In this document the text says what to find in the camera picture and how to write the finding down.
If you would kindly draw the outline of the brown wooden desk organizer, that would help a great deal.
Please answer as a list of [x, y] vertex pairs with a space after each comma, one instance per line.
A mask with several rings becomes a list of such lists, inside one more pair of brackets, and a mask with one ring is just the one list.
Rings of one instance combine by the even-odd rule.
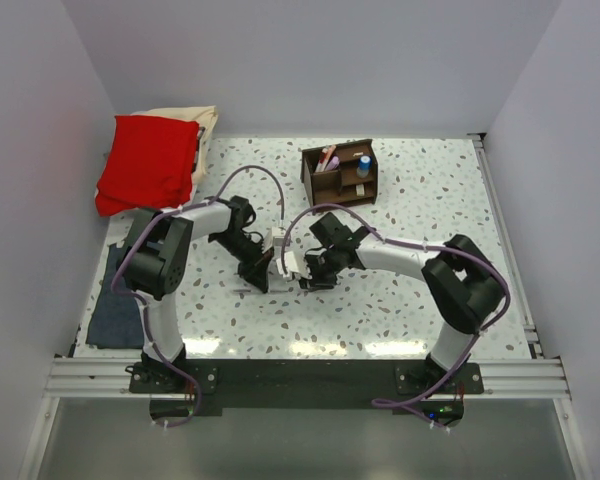
[[[302, 150], [300, 180], [309, 205], [329, 203], [354, 207], [375, 204], [379, 193], [379, 167], [372, 144], [372, 139], [332, 144], [336, 148], [331, 158], [337, 156], [339, 165], [332, 171], [324, 169], [321, 173], [315, 173], [314, 170], [322, 148], [330, 145]], [[359, 158], [363, 155], [371, 157], [372, 166], [366, 178], [359, 178], [356, 171]], [[356, 186], [360, 184], [365, 188], [362, 197], [356, 195]]]

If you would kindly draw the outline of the red white marker pen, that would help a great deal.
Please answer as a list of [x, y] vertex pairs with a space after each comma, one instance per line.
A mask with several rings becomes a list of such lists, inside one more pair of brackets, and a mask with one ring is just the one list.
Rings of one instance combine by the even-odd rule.
[[328, 163], [330, 155], [331, 155], [330, 151], [331, 151], [330, 146], [325, 146], [322, 148], [320, 155], [319, 155], [318, 163], [314, 170], [315, 173], [321, 173], [324, 171], [324, 169], [326, 168], [326, 164]]

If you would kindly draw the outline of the blue grey stamp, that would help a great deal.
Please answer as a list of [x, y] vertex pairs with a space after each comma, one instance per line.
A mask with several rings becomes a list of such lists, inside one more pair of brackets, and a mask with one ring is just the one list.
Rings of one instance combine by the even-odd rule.
[[363, 155], [359, 158], [356, 175], [359, 178], [366, 178], [371, 170], [372, 159], [368, 155]]

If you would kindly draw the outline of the grey purple pen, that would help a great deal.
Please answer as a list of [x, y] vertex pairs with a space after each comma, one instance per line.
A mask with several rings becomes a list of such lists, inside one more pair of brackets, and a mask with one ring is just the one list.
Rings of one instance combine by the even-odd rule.
[[266, 292], [263, 292], [261, 290], [258, 289], [234, 289], [231, 290], [232, 293], [235, 294], [268, 294], [268, 295], [273, 295], [273, 294], [286, 294], [286, 293], [291, 293], [293, 292], [293, 288], [291, 289], [286, 289], [286, 290], [281, 290], [281, 289], [273, 289], [273, 290], [267, 290]]

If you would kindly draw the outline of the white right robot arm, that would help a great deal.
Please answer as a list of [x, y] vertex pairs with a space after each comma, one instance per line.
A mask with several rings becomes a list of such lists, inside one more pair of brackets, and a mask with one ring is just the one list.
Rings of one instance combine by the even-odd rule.
[[429, 246], [382, 239], [365, 225], [351, 230], [332, 213], [309, 230], [322, 251], [305, 255], [308, 276], [300, 280], [305, 290], [332, 289], [347, 269], [391, 272], [427, 286], [443, 325], [427, 355], [425, 379], [439, 393], [456, 386], [457, 363], [467, 359], [488, 319], [510, 303], [506, 281], [476, 243], [462, 234]]

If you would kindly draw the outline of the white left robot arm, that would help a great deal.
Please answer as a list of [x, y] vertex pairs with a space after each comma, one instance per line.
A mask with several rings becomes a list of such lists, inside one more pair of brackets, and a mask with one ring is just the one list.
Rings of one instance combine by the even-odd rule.
[[274, 248], [246, 231], [256, 219], [249, 201], [234, 196], [175, 210], [143, 208], [126, 237], [111, 283], [128, 289], [139, 309], [144, 335], [142, 355], [157, 362], [153, 382], [165, 392], [187, 380], [185, 344], [178, 327], [175, 293], [186, 273], [191, 242], [218, 243], [237, 260], [237, 274], [256, 290], [269, 290]]

